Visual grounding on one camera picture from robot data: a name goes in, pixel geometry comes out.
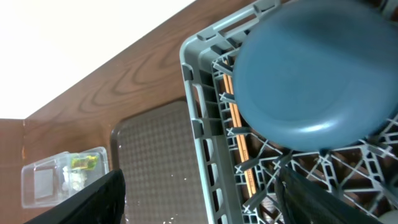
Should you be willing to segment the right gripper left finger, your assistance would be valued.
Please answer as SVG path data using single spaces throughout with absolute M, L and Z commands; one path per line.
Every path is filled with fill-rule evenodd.
M 28 224 L 120 224 L 125 196 L 124 174 L 121 169 L 112 170 Z

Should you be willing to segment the yellow green snack wrapper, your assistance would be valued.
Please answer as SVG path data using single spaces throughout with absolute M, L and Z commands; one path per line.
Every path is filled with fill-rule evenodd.
M 72 170 L 94 170 L 98 162 L 98 156 L 74 157 L 71 161 Z

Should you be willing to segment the white cup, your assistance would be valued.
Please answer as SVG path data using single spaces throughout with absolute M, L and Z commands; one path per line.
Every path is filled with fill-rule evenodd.
M 383 224 L 398 224 L 398 210 L 386 212 L 378 220 Z

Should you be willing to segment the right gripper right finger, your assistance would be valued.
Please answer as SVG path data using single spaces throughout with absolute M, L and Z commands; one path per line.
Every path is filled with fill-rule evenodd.
M 285 223 L 379 224 L 288 167 L 280 169 L 275 192 Z

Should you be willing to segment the dark blue bowl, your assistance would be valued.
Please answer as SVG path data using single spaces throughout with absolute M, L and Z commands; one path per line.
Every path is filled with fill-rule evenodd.
M 281 146 L 347 146 L 397 113 L 397 26 L 359 1 L 285 4 L 244 40 L 233 91 L 250 127 Z

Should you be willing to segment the white tissue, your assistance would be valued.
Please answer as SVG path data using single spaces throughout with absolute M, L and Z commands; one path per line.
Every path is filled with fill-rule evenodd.
M 63 178 L 62 190 L 74 190 L 80 191 L 85 188 L 85 182 L 87 180 L 86 174 L 82 170 L 70 170 L 67 166 L 63 167 Z

